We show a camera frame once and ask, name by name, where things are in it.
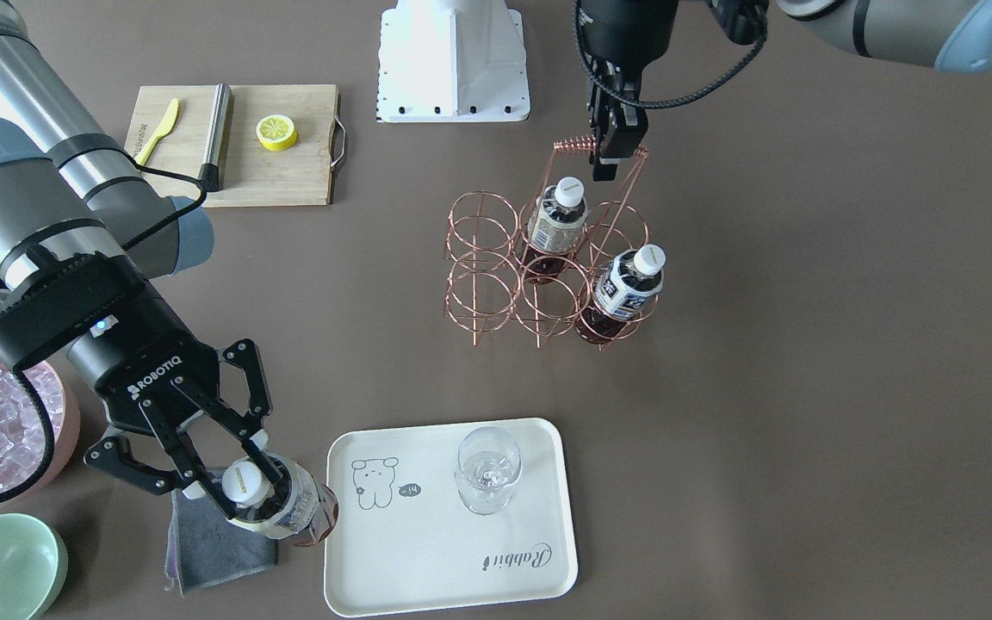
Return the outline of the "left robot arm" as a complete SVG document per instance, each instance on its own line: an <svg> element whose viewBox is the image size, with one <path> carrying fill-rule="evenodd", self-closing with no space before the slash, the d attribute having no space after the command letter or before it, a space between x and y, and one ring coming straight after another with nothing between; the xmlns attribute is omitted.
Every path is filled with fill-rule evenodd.
<svg viewBox="0 0 992 620"><path fill-rule="evenodd" d="M933 68L941 73L992 70L992 1L780 1L779 10L832 47L860 58ZM676 1L578 1L576 55L589 79L592 177L613 181L634 156L651 109L676 109L713 93L743 71L768 38L767 1L709 1L728 40L747 55L692 93L646 101L642 75L668 50Z"/></svg>

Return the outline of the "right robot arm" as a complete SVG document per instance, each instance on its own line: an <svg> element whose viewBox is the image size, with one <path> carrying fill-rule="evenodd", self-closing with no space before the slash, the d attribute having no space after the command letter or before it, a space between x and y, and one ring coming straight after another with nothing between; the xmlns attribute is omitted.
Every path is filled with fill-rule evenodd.
<svg viewBox="0 0 992 620"><path fill-rule="evenodd" d="M198 341L151 283L208 257L209 224L180 223L194 208L155 193L0 1L0 360L24 370L66 350L108 417L88 466L149 493L204 495L249 527L188 428L200 415L220 424L284 506L293 483L264 452L258 349Z"/></svg>

